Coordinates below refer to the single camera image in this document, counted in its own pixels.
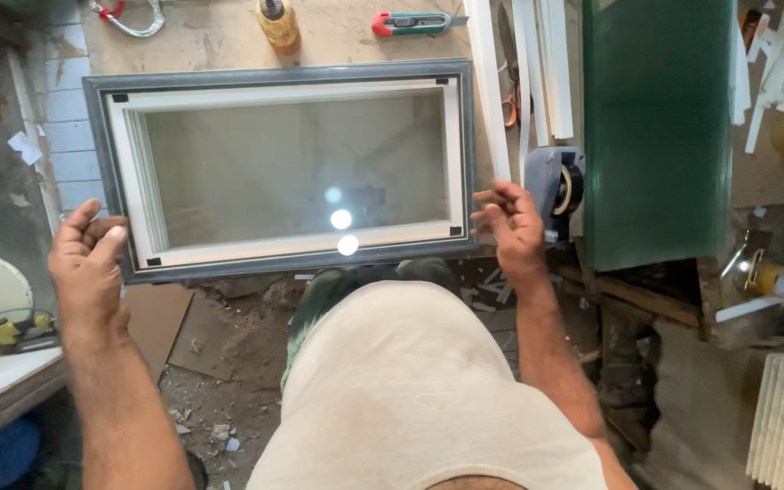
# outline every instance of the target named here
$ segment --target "white t-shirt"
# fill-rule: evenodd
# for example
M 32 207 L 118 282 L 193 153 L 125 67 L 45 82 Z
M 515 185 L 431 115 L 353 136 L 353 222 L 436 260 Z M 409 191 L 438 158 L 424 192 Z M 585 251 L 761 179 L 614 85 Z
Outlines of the white t-shirt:
M 476 316 L 435 284 L 369 284 L 310 332 L 248 490 L 424 490 L 485 475 L 605 489 L 600 459 L 517 383 Z

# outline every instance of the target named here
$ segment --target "glue bottle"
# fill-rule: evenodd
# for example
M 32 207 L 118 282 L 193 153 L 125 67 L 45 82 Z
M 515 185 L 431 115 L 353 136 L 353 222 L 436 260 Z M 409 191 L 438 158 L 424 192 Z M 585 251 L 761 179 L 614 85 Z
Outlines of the glue bottle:
M 256 17 L 275 52 L 282 55 L 298 52 L 301 34 L 298 21 L 295 20 L 295 10 L 289 0 L 259 0 L 256 3 Z

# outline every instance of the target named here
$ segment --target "scissors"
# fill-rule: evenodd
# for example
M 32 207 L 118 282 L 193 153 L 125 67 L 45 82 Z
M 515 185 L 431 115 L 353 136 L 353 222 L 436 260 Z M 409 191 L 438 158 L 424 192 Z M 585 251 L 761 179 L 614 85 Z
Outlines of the scissors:
M 501 45 L 504 48 L 504 55 L 507 58 L 507 73 L 510 75 L 510 82 L 513 83 L 513 91 L 501 103 L 505 112 L 510 113 L 510 117 L 504 122 L 504 127 L 509 129 L 513 125 L 522 124 L 522 95 L 519 92 L 519 58 L 516 53 L 516 43 L 513 41 L 513 30 L 510 28 L 510 18 L 507 17 L 507 9 L 504 4 L 498 6 L 498 28 L 501 30 Z

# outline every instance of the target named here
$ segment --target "green pants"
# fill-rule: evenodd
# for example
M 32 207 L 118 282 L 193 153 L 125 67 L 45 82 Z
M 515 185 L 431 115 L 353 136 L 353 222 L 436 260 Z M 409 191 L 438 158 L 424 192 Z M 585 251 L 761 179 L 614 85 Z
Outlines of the green pants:
M 298 354 L 301 344 L 308 337 L 311 328 L 314 328 L 320 318 L 329 313 L 343 298 L 364 286 L 378 281 L 425 281 L 434 283 L 459 296 L 456 279 L 452 276 L 450 267 L 441 259 L 431 258 L 409 262 L 398 269 L 383 266 L 361 266 L 347 269 L 325 269 L 321 271 L 304 291 L 295 316 L 289 326 L 289 344 L 287 351 L 289 358 L 286 362 L 286 371 L 280 380 L 280 392 L 286 388 L 286 380 L 292 362 Z

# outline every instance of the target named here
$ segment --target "gray frame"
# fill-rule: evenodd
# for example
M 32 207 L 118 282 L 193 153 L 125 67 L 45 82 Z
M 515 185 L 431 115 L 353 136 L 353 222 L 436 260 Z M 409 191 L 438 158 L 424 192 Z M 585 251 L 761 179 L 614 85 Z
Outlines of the gray frame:
M 119 162 L 105 96 L 142 92 L 206 90 L 334 82 L 363 82 L 405 80 L 419 78 L 456 78 L 458 80 L 459 129 L 463 163 L 463 209 L 465 229 L 462 235 L 433 240 L 414 240 L 404 243 L 367 245 L 350 256 L 336 250 L 297 254 L 270 255 L 223 262 L 202 262 L 177 266 L 136 267 L 137 256 L 132 241 L 125 250 L 122 265 L 126 284 L 169 283 L 187 279 L 236 274 L 254 274 L 281 270 L 298 270 L 334 265 L 379 262 L 388 259 L 436 255 L 476 249 L 476 237 L 470 230 L 473 223 L 474 192 L 474 97 L 471 83 L 471 62 L 468 59 L 427 59 L 420 61 L 390 61 L 381 63 L 341 64 L 331 66 L 301 66 L 266 70 L 232 70 L 198 73 L 156 73 L 136 75 L 103 75 L 83 77 L 83 92 L 89 109 L 96 142 L 98 163 L 102 173 L 104 195 L 111 215 L 128 216 L 125 193 L 119 173 Z

